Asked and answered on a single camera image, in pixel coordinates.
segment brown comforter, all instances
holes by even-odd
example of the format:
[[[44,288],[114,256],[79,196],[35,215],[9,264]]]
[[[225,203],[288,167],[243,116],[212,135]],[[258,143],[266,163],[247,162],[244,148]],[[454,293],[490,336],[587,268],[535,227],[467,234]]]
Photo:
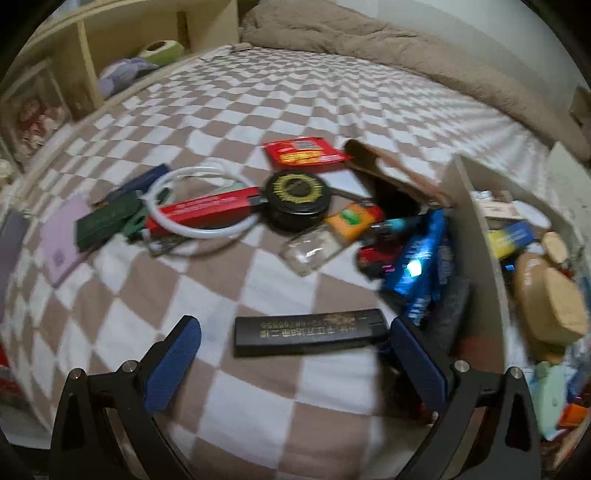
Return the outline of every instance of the brown comforter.
[[[548,144],[561,141],[581,160],[591,148],[568,114],[551,110],[517,80],[477,64],[437,37],[366,17],[329,0],[266,0],[244,18],[243,41],[336,53],[403,67],[492,105]]]

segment brown and white checkered blanket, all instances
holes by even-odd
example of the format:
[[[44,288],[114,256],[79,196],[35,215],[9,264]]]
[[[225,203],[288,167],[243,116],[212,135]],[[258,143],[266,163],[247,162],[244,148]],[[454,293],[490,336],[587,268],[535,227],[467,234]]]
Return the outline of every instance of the brown and white checkered blanket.
[[[463,150],[548,197],[548,151],[519,123],[430,80],[364,60],[256,48],[182,68],[81,132],[35,186],[35,218],[8,290],[1,339],[35,411],[50,426],[67,373],[140,359],[184,314],[203,343],[158,421],[198,478],[384,478],[426,431],[392,418],[389,376],[371,348],[236,359],[236,315],[381,307],[355,246],[306,278],[259,225],[211,252],[189,242],[151,258],[117,235],[57,289],[43,272],[39,225],[76,193],[96,197],[150,167],[214,159],[262,184],[266,141],[319,135],[400,155],[438,179]]]

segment wall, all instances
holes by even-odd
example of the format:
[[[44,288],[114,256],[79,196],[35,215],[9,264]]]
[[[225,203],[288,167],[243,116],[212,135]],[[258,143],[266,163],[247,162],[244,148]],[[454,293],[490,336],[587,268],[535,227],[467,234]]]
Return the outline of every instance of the wall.
[[[557,108],[587,86],[544,21],[520,0],[336,0],[371,17],[437,35],[510,75]]]

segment pink card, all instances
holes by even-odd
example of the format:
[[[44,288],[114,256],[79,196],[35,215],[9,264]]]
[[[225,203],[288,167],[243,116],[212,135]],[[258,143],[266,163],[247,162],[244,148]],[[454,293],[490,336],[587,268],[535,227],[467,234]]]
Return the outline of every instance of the pink card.
[[[85,256],[76,246],[76,221],[90,212],[85,199],[75,195],[66,200],[41,227],[41,247],[53,287],[59,286]]]

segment screw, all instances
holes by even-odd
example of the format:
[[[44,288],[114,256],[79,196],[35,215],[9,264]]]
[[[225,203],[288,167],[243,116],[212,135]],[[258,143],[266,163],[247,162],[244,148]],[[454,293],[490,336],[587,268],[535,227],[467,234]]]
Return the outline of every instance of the screw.
[[[81,368],[75,368],[69,373],[68,377],[70,377],[72,380],[78,380],[83,373],[84,370],[82,370]]]
[[[509,372],[511,373],[511,376],[513,378],[520,379],[521,377],[523,377],[523,371],[519,367],[511,367],[509,369]]]
[[[470,364],[465,360],[456,360],[456,363],[453,364],[453,368],[455,368],[460,373],[465,374],[468,370],[470,370]]]
[[[131,372],[135,371],[138,367],[138,363],[135,360],[127,360],[123,362],[121,365],[121,370],[123,370],[126,374],[130,374]]]

